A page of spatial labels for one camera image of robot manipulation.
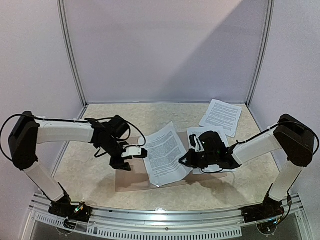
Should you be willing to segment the printed paper sheet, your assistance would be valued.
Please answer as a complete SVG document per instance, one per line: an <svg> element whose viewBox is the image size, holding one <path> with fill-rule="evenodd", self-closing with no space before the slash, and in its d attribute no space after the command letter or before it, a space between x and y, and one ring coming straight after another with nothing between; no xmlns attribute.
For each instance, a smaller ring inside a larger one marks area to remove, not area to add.
<svg viewBox="0 0 320 240"><path fill-rule="evenodd" d="M227 152L227 147L217 131L208 130L200 135L196 135L202 145L202 151L197 153L197 164L207 165L205 169L196 168L202 174L217 174L223 171L219 166Z"/></svg>
<svg viewBox="0 0 320 240"><path fill-rule="evenodd" d="M192 172L192 168L179 163L187 151L173 122L145 139L147 157L143 161L152 185L160 188L173 184L182 181Z"/></svg>

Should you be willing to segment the transparent plastic folder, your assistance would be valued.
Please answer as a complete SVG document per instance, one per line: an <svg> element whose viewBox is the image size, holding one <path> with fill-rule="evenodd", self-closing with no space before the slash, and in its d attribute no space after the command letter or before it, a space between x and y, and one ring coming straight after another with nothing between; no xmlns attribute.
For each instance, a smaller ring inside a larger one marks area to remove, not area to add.
<svg viewBox="0 0 320 240"><path fill-rule="evenodd" d="M227 174L201 174L179 163L189 149L187 132L176 132L172 128L162 129L146 137L147 158L130 161L131 171L117 170L115 191L132 192L156 188L175 187L222 178Z"/></svg>

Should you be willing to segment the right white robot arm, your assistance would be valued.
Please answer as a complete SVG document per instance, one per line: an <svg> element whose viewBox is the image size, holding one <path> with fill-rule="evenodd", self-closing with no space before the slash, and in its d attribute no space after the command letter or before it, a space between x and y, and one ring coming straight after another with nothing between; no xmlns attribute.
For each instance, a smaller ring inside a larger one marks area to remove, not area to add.
<svg viewBox="0 0 320 240"><path fill-rule="evenodd" d="M317 134L289 114L283 114L276 124L231 146L226 146L212 130L200 136L192 134L189 140L191 148L178 162L192 169L204 170L216 165L222 170L235 170L266 154L285 158L276 162L279 174L266 194L268 200L258 208L262 218L269 218L278 210L277 202L283 200L320 148Z"/></svg>

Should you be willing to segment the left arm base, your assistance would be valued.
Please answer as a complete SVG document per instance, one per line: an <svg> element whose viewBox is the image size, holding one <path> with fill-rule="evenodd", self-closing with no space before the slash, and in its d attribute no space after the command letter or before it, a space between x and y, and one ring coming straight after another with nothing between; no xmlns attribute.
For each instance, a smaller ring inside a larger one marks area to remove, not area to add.
<svg viewBox="0 0 320 240"><path fill-rule="evenodd" d="M70 196L65 193L58 201L52 201L48 209L48 213L69 220L88 223L91 218L92 208L84 202L74 205Z"/></svg>

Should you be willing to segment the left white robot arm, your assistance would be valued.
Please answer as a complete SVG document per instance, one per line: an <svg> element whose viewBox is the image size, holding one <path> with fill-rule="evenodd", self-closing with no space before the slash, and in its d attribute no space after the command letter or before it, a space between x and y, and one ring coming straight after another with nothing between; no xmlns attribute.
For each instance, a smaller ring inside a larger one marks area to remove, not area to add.
<svg viewBox="0 0 320 240"><path fill-rule="evenodd" d="M74 205L63 198L65 193L53 177L58 163L58 148L65 143L85 143L101 148L111 156L121 157L123 136L130 134L129 124L116 115L106 120L94 118L62 119L35 116L31 111L17 114L8 137L14 166L50 200L63 216L74 213Z"/></svg>

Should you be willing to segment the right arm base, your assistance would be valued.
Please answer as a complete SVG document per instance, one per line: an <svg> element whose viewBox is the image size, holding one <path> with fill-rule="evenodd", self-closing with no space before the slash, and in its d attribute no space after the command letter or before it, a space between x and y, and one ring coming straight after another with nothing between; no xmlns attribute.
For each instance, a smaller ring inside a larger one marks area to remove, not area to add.
<svg viewBox="0 0 320 240"><path fill-rule="evenodd" d="M262 203L244 206L240 211L245 223L274 219L274 224L279 224L287 217L282 200L276 201L270 198L269 192Z"/></svg>

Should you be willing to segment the paper stack at back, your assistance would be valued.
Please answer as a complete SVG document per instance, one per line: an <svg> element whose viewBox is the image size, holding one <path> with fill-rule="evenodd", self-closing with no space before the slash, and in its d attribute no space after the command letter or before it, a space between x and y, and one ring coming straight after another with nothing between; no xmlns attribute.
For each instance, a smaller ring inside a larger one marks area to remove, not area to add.
<svg viewBox="0 0 320 240"><path fill-rule="evenodd" d="M242 107L212 99L199 122L200 127L222 127L228 137L234 138L242 114Z"/></svg>

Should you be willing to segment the aluminium front rail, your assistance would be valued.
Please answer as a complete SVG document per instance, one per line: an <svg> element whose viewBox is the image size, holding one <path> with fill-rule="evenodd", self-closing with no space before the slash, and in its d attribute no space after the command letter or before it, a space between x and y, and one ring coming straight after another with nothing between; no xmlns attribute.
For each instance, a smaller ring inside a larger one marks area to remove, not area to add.
<svg viewBox="0 0 320 240"><path fill-rule="evenodd" d="M299 196L292 196L290 213L276 229L261 233L246 223L240 208L200 211L93 208L88 223L64 227L64 219L48 213L49 201L36 193L29 205L22 240L311 240Z"/></svg>

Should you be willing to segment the right aluminium frame post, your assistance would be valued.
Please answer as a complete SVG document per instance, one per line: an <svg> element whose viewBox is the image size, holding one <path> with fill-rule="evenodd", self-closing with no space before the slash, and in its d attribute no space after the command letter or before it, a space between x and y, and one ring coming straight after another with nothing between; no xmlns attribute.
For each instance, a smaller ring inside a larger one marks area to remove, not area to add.
<svg viewBox="0 0 320 240"><path fill-rule="evenodd" d="M262 36L261 36L259 52L258 52L258 59L254 68L253 79L251 81L251 85L250 85L250 88L246 97L246 102L245 102L245 105L248 108L251 106L253 102L255 91L256 91L261 70L263 67L263 62L265 59L265 55L268 47L268 40L269 40L271 26L272 26L274 6L275 6L274 0L267 1L266 13L265 13L264 24L262 29Z"/></svg>

